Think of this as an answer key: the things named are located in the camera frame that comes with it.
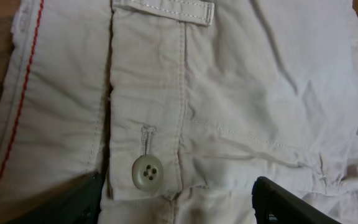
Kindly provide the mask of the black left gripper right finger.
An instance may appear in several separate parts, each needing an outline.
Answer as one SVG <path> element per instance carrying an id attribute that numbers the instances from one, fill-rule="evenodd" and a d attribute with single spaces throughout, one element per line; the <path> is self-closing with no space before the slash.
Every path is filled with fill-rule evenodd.
<path id="1" fill-rule="evenodd" d="M 257 224 L 339 224 L 263 176 L 254 182 L 252 208 Z"/>

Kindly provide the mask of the beige cotton shorts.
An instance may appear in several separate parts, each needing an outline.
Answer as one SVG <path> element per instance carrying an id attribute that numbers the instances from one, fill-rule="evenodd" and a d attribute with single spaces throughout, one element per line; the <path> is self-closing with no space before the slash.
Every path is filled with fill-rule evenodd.
<path id="1" fill-rule="evenodd" d="M 0 223 L 103 177 L 97 223 L 255 223 L 264 176 L 358 223 L 352 1 L 22 1 Z"/>

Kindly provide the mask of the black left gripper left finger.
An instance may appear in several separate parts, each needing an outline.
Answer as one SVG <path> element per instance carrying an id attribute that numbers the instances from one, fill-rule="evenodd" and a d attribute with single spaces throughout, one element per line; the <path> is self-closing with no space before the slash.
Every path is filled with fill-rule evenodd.
<path id="1" fill-rule="evenodd" d="M 9 221 L 9 224 L 95 224 L 100 212 L 103 177 L 93 172 L 59 196 Z"/>

